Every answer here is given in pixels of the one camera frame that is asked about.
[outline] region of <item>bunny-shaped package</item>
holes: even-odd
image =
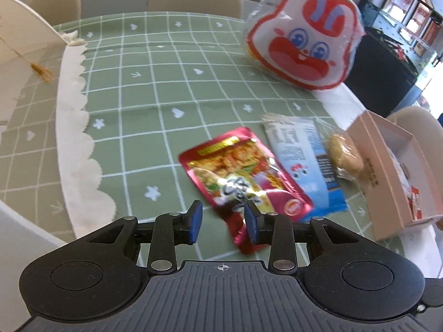
[[[340,85],[364,35],[352,0],[262,0],[246,21],[245,53],[308,90]]]

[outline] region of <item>red foil packet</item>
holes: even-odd
[[[227,223],[244,254],[260,248],[252,245],[244,225],[247,199],[252,199],[262,213],[284,214],[293,222],[312,209],[309,197],[247,127],[193,147],[181,153],[179,161]]]

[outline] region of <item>wrapped pastry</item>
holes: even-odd
[[[345,131],[337,131],[329,137],[327,151],[339,177],[352,180],[363,171],[362,156],[358,152],[354,141]]]

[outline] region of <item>cardboard box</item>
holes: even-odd
[[[432,171],[413,135],[370,111],[349,127],[366,168],[361,187],[377,240],[398,235],[412,226],[443,218],[443,202]],[[387,148],[408,170],[411,186],[419,190],[422,216],[413,216]]]

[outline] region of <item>blue cartoon eye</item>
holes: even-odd
[[[317,42],[314,46],[312,46],[309,54],[311,57],[315,57],[316,59],[328,59],[329,46],[324,42]]]
[[[305,48],[308,43],[308,37],[305,30],[302,28],[296,28],[289,33],[288,39],[298,49]]]

